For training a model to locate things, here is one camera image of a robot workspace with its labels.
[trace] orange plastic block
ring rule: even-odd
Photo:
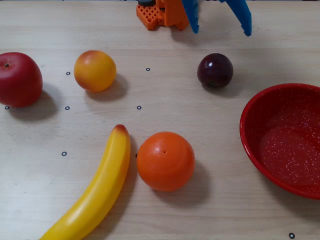
[[[136,15],[148,30],[153,30],[158,25],[159,8],[156,6],[137,5]]]
[[[188,26],[189,20],[181,0],[156,0],[156,6],[165,9],[161,12],[164,24],[159,21],[160,25],[176,26],[179,30],[184,30]]]

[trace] apple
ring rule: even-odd
[[[20,52],[0,54],[0,103],[9,107],[27,107],[42,92],[42,75],[36,62]]]
[[[220,89],[227,86],[234,74],[234,67],[225,55],[212,53],[200,62],[197,77],[206,88]]]

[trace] toy fruit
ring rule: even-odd
[[[20,52],[0,54],[0,103],[21,108],[33,104],[42,92],[42,75],[31,57]]]
[[[113,83],[116,74],[115,62],[102,51],[86,51],[77,58],[74,64],[76,82],[89,92],[105,90]]]
[[[40,240],[81,240],[107,215],[124,184],[130,159],[130,136],[116,125],[100,165],[78,201]]]
[[[182,136],[169,131],[158,132],[141,145],[137,169],[149,187],[158,191],[174,191],[192,176],[195,154]]]
[[[234,67],[225,55],[212,53],[200,62],[197,77],[206,88],[220,89],[227,86],[234,74]]]

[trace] red apple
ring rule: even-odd
[[[33,104],[42,92],[42,75],[36,62],[26,54],[0,54],[0,103],[22,108]]]

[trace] bowl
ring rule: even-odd
[[[320,199],[320,87],[269,87],[245,106],[240,137],[255,167],[279,187]]]

